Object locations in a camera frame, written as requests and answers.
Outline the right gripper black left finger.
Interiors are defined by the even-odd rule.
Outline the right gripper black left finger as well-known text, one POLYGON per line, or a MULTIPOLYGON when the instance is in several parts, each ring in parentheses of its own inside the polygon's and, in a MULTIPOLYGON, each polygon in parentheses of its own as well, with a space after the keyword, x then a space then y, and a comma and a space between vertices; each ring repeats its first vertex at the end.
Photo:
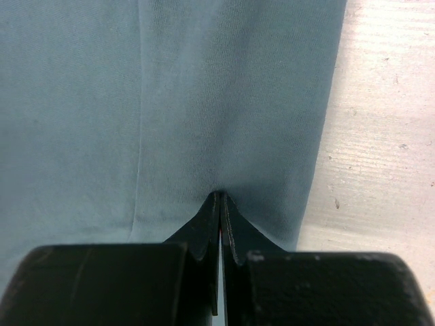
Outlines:
POLYGON ((220 195, 162 243, 41 246, 1 299, 2 325, 210 325, 220 195))

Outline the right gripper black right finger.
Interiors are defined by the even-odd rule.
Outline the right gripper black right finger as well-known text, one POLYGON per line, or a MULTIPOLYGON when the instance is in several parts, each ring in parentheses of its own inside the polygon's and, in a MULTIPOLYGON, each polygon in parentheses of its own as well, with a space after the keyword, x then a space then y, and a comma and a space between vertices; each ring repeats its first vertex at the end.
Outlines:
POLYGON ((433 325, 411 269, 379 252, 289 252, 220 196, 227 325, 433 325))

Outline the teal blue t shirt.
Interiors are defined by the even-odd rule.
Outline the teal blue t shirt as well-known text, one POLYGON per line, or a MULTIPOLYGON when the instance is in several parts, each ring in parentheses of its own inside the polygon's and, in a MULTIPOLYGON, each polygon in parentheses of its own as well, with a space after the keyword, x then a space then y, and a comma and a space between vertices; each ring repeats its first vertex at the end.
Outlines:
POLYGON ((33 248, 158 242, 224 190, 294 249, 344 1, 2 1, 1 286, 33 248))

